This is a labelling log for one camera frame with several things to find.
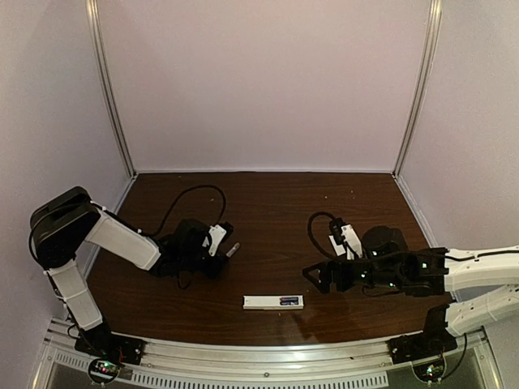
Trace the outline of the clear tester screwdriver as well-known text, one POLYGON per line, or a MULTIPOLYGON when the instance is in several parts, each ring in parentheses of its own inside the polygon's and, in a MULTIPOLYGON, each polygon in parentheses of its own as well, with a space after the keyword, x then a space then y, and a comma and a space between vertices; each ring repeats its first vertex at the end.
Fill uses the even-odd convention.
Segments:
POLYGON ((227 258, 231 258, 237 251, 238 249, 240 248, 240 243, 239 242, 236 242, 230 249, 229 251, 225 254, 227 258))

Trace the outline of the white remote control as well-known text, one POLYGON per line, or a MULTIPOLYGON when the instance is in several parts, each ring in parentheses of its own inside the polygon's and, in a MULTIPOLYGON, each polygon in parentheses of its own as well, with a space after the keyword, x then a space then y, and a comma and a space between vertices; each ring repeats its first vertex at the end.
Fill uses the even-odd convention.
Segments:
POLYGON ((244 296, 242 308, 244 310, 302 310, 304 300, 303 295, 244 296), (299 306, 280 306, 281 297, 298 297, 299 306))

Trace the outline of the white battery cover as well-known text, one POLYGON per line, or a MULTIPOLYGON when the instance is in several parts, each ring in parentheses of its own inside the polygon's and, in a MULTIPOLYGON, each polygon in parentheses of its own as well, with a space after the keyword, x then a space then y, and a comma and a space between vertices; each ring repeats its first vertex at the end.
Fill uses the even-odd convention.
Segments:
POLYGON ((345 254, 344 246, 342 244, 337 244, 335 239, 334 239, 334 237, 332 235, 329 235, 328 238, 329 238, 329 241, 332 244, 332 248, 333 248, 336 256, 344 255, 345 254))

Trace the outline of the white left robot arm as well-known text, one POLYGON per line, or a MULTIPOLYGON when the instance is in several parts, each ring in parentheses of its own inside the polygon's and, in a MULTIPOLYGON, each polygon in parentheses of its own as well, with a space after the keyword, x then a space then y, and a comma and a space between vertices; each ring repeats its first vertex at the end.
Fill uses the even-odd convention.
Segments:
POLYGON ((205 224, 187 218, 172 233, 146 233, 74 186, 32 213, 28 246, 78 328, 93 331, 105 319, 77 261, 84 246, 110 252, 158 278, 187 272, 214 278, 229 260, 221 245, 233 231, 233 225, 222 220, 205 224))

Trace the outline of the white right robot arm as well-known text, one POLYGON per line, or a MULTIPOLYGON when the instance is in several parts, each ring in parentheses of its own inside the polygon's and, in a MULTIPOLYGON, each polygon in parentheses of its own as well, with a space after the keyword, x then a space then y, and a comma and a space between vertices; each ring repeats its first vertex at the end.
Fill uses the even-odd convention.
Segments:
POLYGON ((391 293, 430 297, 462 289, 488 287, 468 301, 437 306, 427 313, 423 333, 464 335, 518 311, 517 246, 486 250, 445 247, 410 250, 400 229, 376 226, 359 238, 354 251, 352 229, 332 228, 337 248, 327 262, 303 269, 321 293, 345 292, 354 286, 386 288, 391 293))

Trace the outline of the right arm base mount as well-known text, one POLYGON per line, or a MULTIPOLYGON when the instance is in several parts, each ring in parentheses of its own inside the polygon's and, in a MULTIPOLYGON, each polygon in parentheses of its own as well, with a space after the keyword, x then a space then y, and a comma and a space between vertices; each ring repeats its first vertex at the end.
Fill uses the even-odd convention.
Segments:
POLYGON ((457 338, 447 331, 447 308, 444 304, 429 309, 421 332, 387 341, 394 365, 431 359, 413 366, 415 377, 426 384, 441 383, 448 376, 444 354, 457 348, 457 338))

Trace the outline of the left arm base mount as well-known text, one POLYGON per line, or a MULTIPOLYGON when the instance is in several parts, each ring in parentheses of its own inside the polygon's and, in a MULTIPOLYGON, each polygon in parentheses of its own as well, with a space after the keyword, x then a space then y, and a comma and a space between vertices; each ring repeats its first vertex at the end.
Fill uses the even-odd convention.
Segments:
POLYGON ((132 336, 112 332, 103 320, 92 329, 78 327, 75 350, 94 357, 88 363, 88 377, 102 387, 112 383, 127 365, 139 365, 144 353, 145 341, 132 336))

